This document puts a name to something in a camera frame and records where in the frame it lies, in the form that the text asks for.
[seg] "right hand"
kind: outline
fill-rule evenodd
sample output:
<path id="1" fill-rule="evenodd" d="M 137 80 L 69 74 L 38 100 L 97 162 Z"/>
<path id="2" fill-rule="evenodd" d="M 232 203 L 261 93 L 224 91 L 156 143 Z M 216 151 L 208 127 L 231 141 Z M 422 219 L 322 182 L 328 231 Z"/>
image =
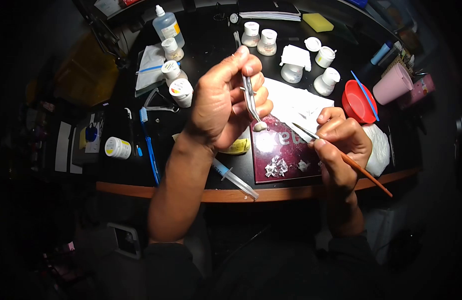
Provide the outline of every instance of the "right hand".
<path id="1" fill-rule="evenodd" d="M 338 148 L 365 168 L 373 144 L 359 123 L 352 117 L 346 119 L 340 107 L 324 108 L 317 122 L 321 125 L 317 132 L 320 139 L 310 142 L 309 147 L 323 162 L 321 174 L 328 193 L 347 199 L 354 191 L 358 174 L 343 161 Z"/>

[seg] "toothbrush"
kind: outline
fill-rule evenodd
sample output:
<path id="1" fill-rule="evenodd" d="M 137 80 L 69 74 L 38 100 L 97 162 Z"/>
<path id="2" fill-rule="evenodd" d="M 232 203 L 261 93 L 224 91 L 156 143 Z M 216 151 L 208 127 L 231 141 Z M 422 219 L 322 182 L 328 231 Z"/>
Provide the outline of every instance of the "toothbrush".
<path id="1" fill-rule="evenodd" d="M 149 152 L 149 158 L 150 158 L 150 165 L 152 167 L 152 172 L 154 173 L 154 179 L 156 180 L 156 186 L 159 186 L 159 183 L 161 182 L 161 176 L 159 175 L 159 170 L 157 169 L 156 158 L 154 157 L 154 151 L 152 150 L 152 144 L 150 142 L 150 137 L 147 134 L 146 126 L 144 126 L 144 123 L 148 121 L 147 110 L 144 107 L 139 110 L 139 117 L 141 120 L 142 130 L 144 131 L 144 135 L 146 137 L 147 150 Z"/>

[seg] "black table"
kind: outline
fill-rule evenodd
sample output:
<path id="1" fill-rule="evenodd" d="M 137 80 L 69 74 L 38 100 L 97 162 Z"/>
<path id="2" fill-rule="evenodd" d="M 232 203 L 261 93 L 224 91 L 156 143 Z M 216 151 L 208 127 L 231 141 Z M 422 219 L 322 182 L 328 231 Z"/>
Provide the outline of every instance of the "black table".
<path id="1" fill-rule="evenodd" d="M 236 47 L 232 33 L 236 30 L 243 32 L 243 24 L 247 20 L 241 20 L 239 24 L 231 24 L 228 27 L 226 21 L 215 21 L 214 7 L 199 8 L 192 14 L 184 12 L 176 13 L 176 18 L 184 35 L 186 44 L 184 46 L 185 56 L 181 60 L 181 69 L 189 77 L 193 86 L 198 79 L 212 66 L 219 63 L 223 58 L 231 55 Z M 305 49 L 304 39 L 317 37 L 324 46 L 336 49 L 336 59 L 331 66 L 337 69 L 341 75 L 341 81 L 336 84 L 333 93 L 328 97 L 335 101 L 335 106 L 341 107 L 341 97 L 344 86 L 348 80 L 353 79 L 350 70 L 353 70 L 364 85 L 371 87 L 379 81 L 383 69 L 373 66 L 369 60 L 381 47 L 381 44 L 372 40 L 366 35 L 348 28 L 339 22 L 330 20 L 335 24 L 331 32 L 316 33 L 305 22 L 276 21 L 276 20 L 254 20 L 260 24 L 260 30 L 271 28 L 277 32 L 276 55 L 266 57 L 251 48 L 250 52 L 256 55 L 263 64 L 265 77 L 284 82 L 280 75 L 280 55 L 284 46 L 295 45 Z M 387 36 L 389 33 L 383 30 L 384 39 L 393 39 Z M 288 38 L 299 38 L 299 41 L 289 41 Z M 150 166 L 150 159 L 139 123 L 138 110 L 142 107 L 148 94 L 141 97 L 134 97 L 136 75 L 135 68 L 138 60 L 138 52 L 146 45 L 153 45 L 160 42 L 157 33 L 151 22 L 144 25 L 141 33 L 136 39 L 129 58 L 132 65 L 129 69 L 123 70 L 119 75 L 113 95 L 104 106 L 106 113 L 105 126 L 102 132 L 101 148 L 104 148 L 105 141 L 110 136 L 116 136 L 130 141 L 130 133 L 127 126 L 127 117 L 124 107 L 131 109 L 134 121 L 133 131 L 134 142 L 139 144 L 143 156 L 133 156 L 127 160 L 117 160 L 107 157 L 103 151 L 100 156 L 99 181 L 97 189 L 105 192 L 112 192 L 123 195 L 151 197 L 156 184 Z M 321 68 L 314 61 L 315 52 L 311 52 L 312 70 L 304 72 L 299 83 L 291 86 L 308 89 L 311 93 L 318 93 L 313 88 L 314 79 L 323 74 Z M 163 84 L 160 91 L 167 93 L 167 86 Z M 191 108 L 180 109 L 177 113 L 168 111 L 148 112 L 149 121 L 146 128 L 152 138 L 155 149 L 155 156 L 161 172 L 165 170 L 166 161 L 171 152 L 174 141 L 171 135 L 182 131 Z M 376 124 L 387 135 L 391 132 L 394 152 L 394 165 L 385 169 L 380 177 L 380 182 L 387 183 L 416 173 L 421 168 L 421 148 L 416 129 L 407 120 L 406 115 L 400 111 L 394 103 L 386 106 L 378 104 L 380 121 Z M 249 129 L 244 133 L 245 137 L 250 136 Z M 219 153 L 216 157 L 228 168 L 234 167 L 233 172 L 252 186 L 259 190 L 260 201 L 288 200 L 305 198 L 319 195 L 323 192 L 320 177 L 302 178 L 274 182 L 269 184 L 255 184 L 252 163 L 252 151 L 244 155 L 233 156 Z M 359 181 L 357 189 L 373 186 L 371 181 L 363 178 Z M 248 202 L 244 194 L 231 182 L 221 181 L 221 176 L 215 171 L 210 171 L 206 183 L 206 191 L 203 201 L 208 202 Z"/>

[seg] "white jar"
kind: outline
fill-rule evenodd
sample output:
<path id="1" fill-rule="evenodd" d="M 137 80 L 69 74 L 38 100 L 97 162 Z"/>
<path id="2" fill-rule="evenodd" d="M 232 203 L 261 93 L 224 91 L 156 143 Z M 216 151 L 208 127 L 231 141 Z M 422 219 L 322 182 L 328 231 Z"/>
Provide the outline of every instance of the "white jar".
<path id="1" fill-rule="evenodd" d="M 171 83 L 171 86 L 169 87 L 169 93 L 180 107 L 191 107 L 192 94 L 194 93 L 194 89 L 187 79 L 180 78 Z"/>
<path id="2" fill-rule="evenodd" d="M 171 83 L 175 81 L 176 79 L 184 78 L 187 80 L 188 76 L 186 73 L 179 68 L 178 63 L 175 60 L 168 60 L 167 62 L 164 63 L 164 65 L 161 67 L 161 72 L 164 75 L 164 78 L 166 79 L 166 84 L 168 87 L 171 86 Z"/>
<path id="3" fill-rule="evenodd" d="M 315 90 L 323 96 L 329 96 L 333 90 L 336 83 L 341 79 L 340 74 L 336 69 L 326 68 L 323 75 L 319 75 L 313 82 Z"/>
<path id="4" fill-rule="evenodd" d="M 328 68 L 336 56 L 336 51 L 328 46 L 323 46 L 319 49 L 315 61 L 320 67 Z"/>
<path id="5" fill-rule="evenodd" d="M 115 159 L 128 159 L 131 155 L 131 144 L 120 138 L 111 136 L 104 147 L 106 155 Z"/>
<path id="6" fill-rule="evenodd" d="M 241 37 L 241 43 L 248 47 L 256 47 L 259 39 L 259 24 L 256 22 L 244 23 L 244 33 Z"/>
<path id="7" fill-rule="evenodd" d="M 272 29 L 263 29 L 261 31 L 261 40 L 258 43 L 258 52 L 265 56 L 276 54 L 277 32 Z"/>
<path id="8" fill-rule="evenodd" d="M 281 69 L 281 77 L 290 84 L 301 81 L 303 67 L 285 63 Z"/>
<path id="9" fill-rule="evenodd" d="M 173 37 L 165 39 L 161 46 L 166 53 L 168 61 L 180 61 L 184 57 L 184 51 L 178 46 L 176 39 Z"/>

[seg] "red mixing bowl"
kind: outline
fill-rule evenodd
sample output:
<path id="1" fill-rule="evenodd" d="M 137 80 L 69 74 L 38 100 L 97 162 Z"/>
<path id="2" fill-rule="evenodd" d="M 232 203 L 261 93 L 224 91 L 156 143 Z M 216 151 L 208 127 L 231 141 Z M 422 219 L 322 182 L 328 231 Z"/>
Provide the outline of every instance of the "red mixing bowl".
<path id="1" fill-rule="evenodd" d="M 364 85 L 363 87 L 368 94 L 371 103 L 375 107 L 376 113 L 378 113 L 378 107 L 376 106 L 376 101 L 373 98 L 373 95 Z M 373 110 L 371 109 L 371 106 L 369 106 L 368 100 L 356 80 L 350 80 L 346 83 L 341 100 L 343 109 L 348 117 L 354 118 L 359 123 L 371 124 L 376 121 Z"/>

